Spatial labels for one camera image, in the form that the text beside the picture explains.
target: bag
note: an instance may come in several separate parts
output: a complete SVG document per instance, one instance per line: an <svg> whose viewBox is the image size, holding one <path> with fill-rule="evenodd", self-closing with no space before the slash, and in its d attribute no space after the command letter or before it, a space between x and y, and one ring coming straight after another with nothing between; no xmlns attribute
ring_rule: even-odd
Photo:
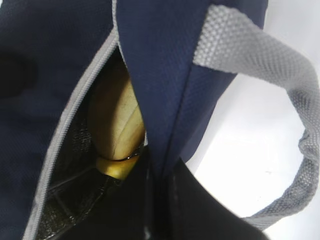
<svg viewBox="0 0 320 240"><path fill-rule="evenodd" d="M261 230L301 211L318 186L319 85L303 56L261 31L266 8L4 1L0 239L267 239ZM237 73L285 88L305 126L292 185L245 219L184 164Z"/></svg>

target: black fabric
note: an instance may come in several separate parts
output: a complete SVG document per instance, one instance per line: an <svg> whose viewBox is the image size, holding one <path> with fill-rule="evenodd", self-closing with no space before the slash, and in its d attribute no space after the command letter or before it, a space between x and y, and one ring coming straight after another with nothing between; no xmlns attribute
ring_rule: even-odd
<svg viewBox="0 0 320 240"><path fill-rule="evenodd" d="M37 80L37 66L32 60L5 50L0 50L0 73L0 99L21 94Z"/></svg>
<svg viewBox="0 0 320 240"><path fill-rule="evenodd" d="M156 181L148 149L117 192L60 240L267 240L218 203L179 161Z"/></svg>
<svg viewBox="0 0 320 240"><path fill-rule="evenodd" d="M267 240L217 202L181 160L168 186L173 240Z"/></svg>
<svg viewBox="0 0 320 240"><path fill-rule="evenodd" d="M22 238L61 113L112 27L111 0L3 1L0 51L32 62L36 74L25 88L27 75L0 71L0 85L17 80L0 99L0 240Z"/></svg>

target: navy fabric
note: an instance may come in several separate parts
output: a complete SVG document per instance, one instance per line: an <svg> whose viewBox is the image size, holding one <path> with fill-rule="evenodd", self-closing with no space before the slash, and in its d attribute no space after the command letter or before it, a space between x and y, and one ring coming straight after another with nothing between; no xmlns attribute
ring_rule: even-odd
<svg viewBox="0 0 320 240"><path fill-rule="evenodd" d="M3 1L0 53L32 61L37 77L0 99L1 240L21 239L60 115L112 27L111 0Z"/></svg>
<svg viewBox="0 0 320 240"><path fill-rule="evenodd" d="M235 77L192 64L210 4L237 8L262 27L268 0L117 2L120 44L158 176L167 175L181 154L185 161L192 156L209 113Z"/></svg>

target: navy blue bag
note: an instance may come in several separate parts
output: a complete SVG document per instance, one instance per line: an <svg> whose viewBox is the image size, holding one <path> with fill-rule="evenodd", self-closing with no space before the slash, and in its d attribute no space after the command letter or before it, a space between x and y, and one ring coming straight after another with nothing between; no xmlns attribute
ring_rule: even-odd
<svg viewBox="0 0 320 240"><path fill-rule="evenodd" d="M184 163L237 72L195 64L209 7L235 9L262 28L267 4L4 0L0 239L266 239ZM87 126L96 79L117 61L127 67L147 134L123 183L93 167Z"/></svg>

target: gray piping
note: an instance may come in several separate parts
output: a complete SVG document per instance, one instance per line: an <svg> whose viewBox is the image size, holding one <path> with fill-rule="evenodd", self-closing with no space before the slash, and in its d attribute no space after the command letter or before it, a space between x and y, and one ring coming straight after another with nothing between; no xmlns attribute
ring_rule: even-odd
<svg viewBox="0 0 320 240"><path fill-rule="evenodd" d="M68 128L71 124L75 113L80 106L83 98L89 90L91 84L100 72L103 65L109 59L118 44L118 32L113 28L109 36L94 56L92 62L83 73L74 91L71 94L69 102L67 103L59 123L53 134L53 138L46 152L44 163L42 166L40 178L38 181L33 206L27 226L24 231L22 240L34 240L37 235L41 214L44 208L48 185L51 179L52 171L55 166L56 158L59 153L63 139L66 136Z"/></svg>

